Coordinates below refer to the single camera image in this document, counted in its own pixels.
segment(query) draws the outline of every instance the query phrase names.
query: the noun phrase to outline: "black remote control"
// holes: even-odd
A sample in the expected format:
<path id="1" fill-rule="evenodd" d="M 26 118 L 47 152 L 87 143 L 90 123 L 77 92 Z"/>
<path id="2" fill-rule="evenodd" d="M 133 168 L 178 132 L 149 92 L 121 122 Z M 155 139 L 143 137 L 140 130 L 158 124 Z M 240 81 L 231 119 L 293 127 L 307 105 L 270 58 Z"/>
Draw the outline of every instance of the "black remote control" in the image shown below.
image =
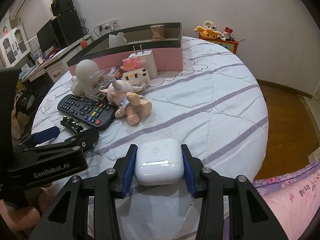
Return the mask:
<path id="1" fill-rule="evenodd" d="M 58 104 L 58 110 L 71 115 L 83 123 L 105 130 L 115 119 L 117 107 L 75 95 L 65 96 Z"/>

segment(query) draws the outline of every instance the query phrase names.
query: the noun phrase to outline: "cabinet glass panel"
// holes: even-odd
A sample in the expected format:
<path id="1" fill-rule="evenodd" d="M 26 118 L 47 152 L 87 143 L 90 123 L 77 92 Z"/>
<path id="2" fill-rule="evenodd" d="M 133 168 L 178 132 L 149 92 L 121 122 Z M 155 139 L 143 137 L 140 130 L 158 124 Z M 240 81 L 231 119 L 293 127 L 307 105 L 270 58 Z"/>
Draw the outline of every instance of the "cabinet glass panel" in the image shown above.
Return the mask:
<path id="1" fill-rule="evenodd" d="M 2 44 L 3 44 L 4 50 L 5 50 L 6 57 L 8 58 L 9 63 L 12 64 L 13 62 L 15 62 L 16 57 L 13 54 L 9 39 L 4 39 Z"/>
<path id="2" fill-rule="evenodd" d="M 14 36 L 16 37 L 16 40 L 17 40 L 17 43 L 18 43 L 18 47 L 19 47 L 21 53 L 23 54 L 27 50 L 27 47 L 24 44 L 24 40 L 23 40 L 21 31 L 20 30 L 16 30 L 14 32 Z"/>

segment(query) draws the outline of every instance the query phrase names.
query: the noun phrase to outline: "round table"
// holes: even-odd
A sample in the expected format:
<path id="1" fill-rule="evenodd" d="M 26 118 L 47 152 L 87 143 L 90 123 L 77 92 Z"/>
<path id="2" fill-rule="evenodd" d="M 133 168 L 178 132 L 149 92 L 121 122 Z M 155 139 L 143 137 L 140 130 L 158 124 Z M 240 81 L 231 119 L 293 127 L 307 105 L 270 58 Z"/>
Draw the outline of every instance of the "round table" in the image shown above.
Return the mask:
<path id="1" fill-rule="evenodd" d="M 183 71 L 160 72 L 145 91 L 152 113 L 129 126 L 116 119 L 100 132 L 95 149 L 86 153 L 89 168 L 82 178 L 98 175 L 124 156 L 130 144 L 174 138 L 187 144 L 191 154 L 222 176 L 245 175 L 252 181 L 266 152 L 267 107 L 257 84 L 243 62 L 224 47 L 183 37 Z M 60 125 L 59 101 L 70 94 L 67 72 L 51 88 L 39 107 L 32 132 L 54 125 L 60 135 L 47 143 L 62 142 L 71 133 Z M 48 189 L 55 196 L 69 178 Z M 145 187 L 133 179 L 125 199 L 116 200 L 123 239 L 194 239 L 201 199 L 193 199 L 184 180 L 177 184 Z M 224 200 L 228 215 L 227 199 Z M 93 199 L 89 201 L 89 232 L 93 229 Z"/>

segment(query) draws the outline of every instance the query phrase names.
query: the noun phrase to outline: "red tag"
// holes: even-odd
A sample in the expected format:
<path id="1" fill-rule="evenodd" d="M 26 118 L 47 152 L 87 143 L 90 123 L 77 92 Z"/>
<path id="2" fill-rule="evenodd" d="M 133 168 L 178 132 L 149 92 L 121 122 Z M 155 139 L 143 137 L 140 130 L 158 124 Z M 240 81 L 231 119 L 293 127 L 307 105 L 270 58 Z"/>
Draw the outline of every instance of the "red tag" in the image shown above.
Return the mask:
<path id="1" fill-rule="evenodd" d="M 226 33 L 229 33 L 229 34 L 232 34 L 233 30 L 226 27 L 225 30 L 224 30 Z"/>

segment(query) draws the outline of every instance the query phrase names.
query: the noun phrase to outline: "rose gold cup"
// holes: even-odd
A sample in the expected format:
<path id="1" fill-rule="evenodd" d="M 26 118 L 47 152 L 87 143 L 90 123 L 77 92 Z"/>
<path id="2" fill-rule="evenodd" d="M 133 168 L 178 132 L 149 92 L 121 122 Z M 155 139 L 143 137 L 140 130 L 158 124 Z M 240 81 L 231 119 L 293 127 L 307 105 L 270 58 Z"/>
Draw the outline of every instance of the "rose gold cup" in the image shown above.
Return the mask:
<path id="1" fill-rule="evenodd" d="M 164 25 L 153 25 L 150 26 L 152 33 L 152 41 L 164 41 Z"/>

